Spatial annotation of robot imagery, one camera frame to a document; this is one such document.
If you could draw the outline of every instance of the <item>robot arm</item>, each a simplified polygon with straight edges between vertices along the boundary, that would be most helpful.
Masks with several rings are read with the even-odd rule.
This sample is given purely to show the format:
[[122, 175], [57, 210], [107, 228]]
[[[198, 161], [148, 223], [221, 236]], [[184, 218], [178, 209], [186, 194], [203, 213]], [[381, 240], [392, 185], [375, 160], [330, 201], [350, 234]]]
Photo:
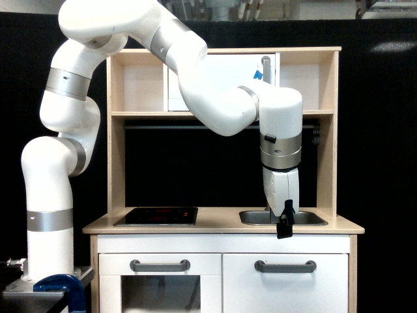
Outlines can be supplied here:
[[87, 97], [89, 82], [95, 68], [119, 52], [128, 36], [178, 75], [187, 107], [214, 132], [232, 136], [259, 119], [265, 194], [278, 225], [291, 224], [298, 211], [295, 166], [302, 128], [297, 91], [252, 80], [217, 93], [198, 73], [206, 43], [156, 0], [66, 0], [59, 25], [70, 40], [53, 58], [40, 109], [43, 124], [58, 132], [58, 138], [37, 138], [22, 153], [30, 279], [73, 273], [68, 176], [87, 168], [100, 122], [97, 105]]

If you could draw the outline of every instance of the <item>induction cooktop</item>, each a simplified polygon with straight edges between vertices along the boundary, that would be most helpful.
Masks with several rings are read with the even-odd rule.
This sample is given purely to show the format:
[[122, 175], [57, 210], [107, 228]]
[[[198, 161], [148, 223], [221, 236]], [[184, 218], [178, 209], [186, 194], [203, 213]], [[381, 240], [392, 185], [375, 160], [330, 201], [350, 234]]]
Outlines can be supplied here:
[[193, 226], [196, 207], [136, 207], [115, 226]]

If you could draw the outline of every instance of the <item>sink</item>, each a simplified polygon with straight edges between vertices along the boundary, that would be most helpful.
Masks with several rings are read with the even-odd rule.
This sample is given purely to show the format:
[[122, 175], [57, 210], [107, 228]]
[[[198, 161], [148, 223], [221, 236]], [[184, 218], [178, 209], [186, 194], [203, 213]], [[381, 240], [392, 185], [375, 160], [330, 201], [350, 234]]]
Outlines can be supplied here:
[[[247, 225], [271, 225], [270, 211], [243, 211], [240, 212], [240, 220]], [[318, 217], [315, 213], [300, 211], [294, 215], [295, 226], [324, 226], [328, 222]]]

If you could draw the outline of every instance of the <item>countertop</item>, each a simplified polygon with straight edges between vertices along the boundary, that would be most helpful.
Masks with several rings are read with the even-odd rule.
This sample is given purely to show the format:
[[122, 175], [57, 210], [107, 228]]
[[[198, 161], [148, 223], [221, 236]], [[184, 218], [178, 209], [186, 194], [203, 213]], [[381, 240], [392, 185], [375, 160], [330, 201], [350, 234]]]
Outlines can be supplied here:
[[[262, 211], [262, 207], [199, 207], [193, 226], [114, 226], [133, 207], [123, 209], [116, 216], [104, 215], [83, 228], [90, 235], [145, 234], [145, 233], [276, 233], [275, 225], [252, 226], [241, 223], [241, 211]], [[330, 216], [317, 208], [300, 208], [313, 212], [325, 221], [325, 226], [293, 226], [293, 233], [303, 234], [361, 234], [365, 229], [342, 216]]]

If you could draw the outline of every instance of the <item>cabinet door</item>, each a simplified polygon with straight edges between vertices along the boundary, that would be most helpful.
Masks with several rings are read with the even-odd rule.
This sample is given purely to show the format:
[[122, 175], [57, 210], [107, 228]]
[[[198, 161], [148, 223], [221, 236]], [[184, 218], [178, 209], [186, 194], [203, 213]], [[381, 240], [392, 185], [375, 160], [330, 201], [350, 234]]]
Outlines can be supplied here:
[[101, 254], [100, 313], [220, 313], [221, 266], [220, 254]]
[[[309, 261], [316, 268], [262, 273], [257, 261], [268, 265], [263, 271], [310, 271]], [[224, 313], [346, 313], [347, 254], [224, 254], [223, 300]]]

